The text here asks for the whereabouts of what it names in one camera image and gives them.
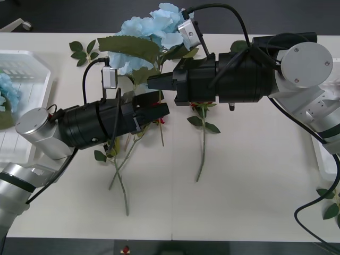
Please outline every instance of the metal cap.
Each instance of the metal cap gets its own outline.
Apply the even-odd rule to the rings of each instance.
[[[310,88],[323,83],[333,68],[330,52],[315,42],[302,42],[287,50],[282,58],[283,77],[298,88]]]
[[[15,130],[20,135],[30,134],[44,126],[48,120],[45,108],[36,108],[26,112],[17,122]]]

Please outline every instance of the black floor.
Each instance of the black floor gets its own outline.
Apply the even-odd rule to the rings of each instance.
[[[4,255],[328,255],[313,243],[9,238]]]
[[[0,2],[0,28],[17,18],[29,21],[34,32],[111,33],[132,16],[148,16],[160,0],[14,0]],[[172,0],[190,7],[215,0]],[[249,34],[315,31],[340,35],[339,0],[220,0],[238,10]],[[204,10],[195,14],[203,33],[241,33],[236,18],[227,10]],[[79,239],[9,238],[5,255],[113,255],[128,245],[132,255],[157,255],[180,250],[195,255],[326,255],[312,243],[273,242],[162,242]]]
[[[0,27],[23,18],[35,32],[111,33],[132,16],[145,17],[163,0],[14,0],[0,2]],[[340,34],[339,0],[219,0],[238,10],[249,34],[315,31],[319,35]],[[180,8],[216,0],[171,0]],[[197,11],[203,33],[241,33],[228,10]]]

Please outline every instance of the plastic container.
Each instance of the plastic container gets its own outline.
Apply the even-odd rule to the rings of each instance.
[[[340,58],[333,58],[332,72],[328,79],[320,85],[320,88],[331,91],[335,96],[340,97]],[[337,169],[333,156],[315,138],[312,137],[312,140],[322,178],[334,181]]]
[[[11,77],[13,87],[20,92],[18,111],[13,114],[15,122],[31,109],[46,107],[53,77],[51,68],[39,57],[22,50],[0,50],[0,70]],[[32,161],[35,150],[15,127],[0,130],[0,168],[8,162]]]

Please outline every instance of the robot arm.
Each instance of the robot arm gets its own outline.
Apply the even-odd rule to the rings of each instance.
[[[150,89],[177,91],[178,106],[216,101],[218,96],[232,111],[235,103],[274,98],[325,139],[324,147],[332,155],[340,153],[340,98],[319,88],[332,72],[333,59],[317,43],[315,33],[255,37],[248,49],[220,53],[217,61],[208,52],[197,22],[189,19],[178,29],[192,47],[202,44],[207,57],[180,60],[173,72],[149,78]]]
[[[0,239],[17,215],[37,197],[31,197],[35,189],[44,190],[56,182],[78,149],[110,140],[116,121],[115,136],[120,136],[138,133],[150,122],[169,114],[167,104],[155,104],[158,101],[158,91],[138,96],[130,91],[120,100],[102,99],[59,110],[54,115],[44,108],[25,113],[18,120],[16,131],[44,155],[29,165],[9,163],[0,173]]]

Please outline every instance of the white plastic basket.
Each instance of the white plastic basket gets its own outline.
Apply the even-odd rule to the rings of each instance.
[[[22,50],[0,50],[0,70],[11,77],[20,95],[18,111],[13,114],[15,122],[31,109],[46,107],[53,77],[51,68],[39,57]],[[0,130],[0,167],[8,162],[30,162],[35,150],[15,127]]]

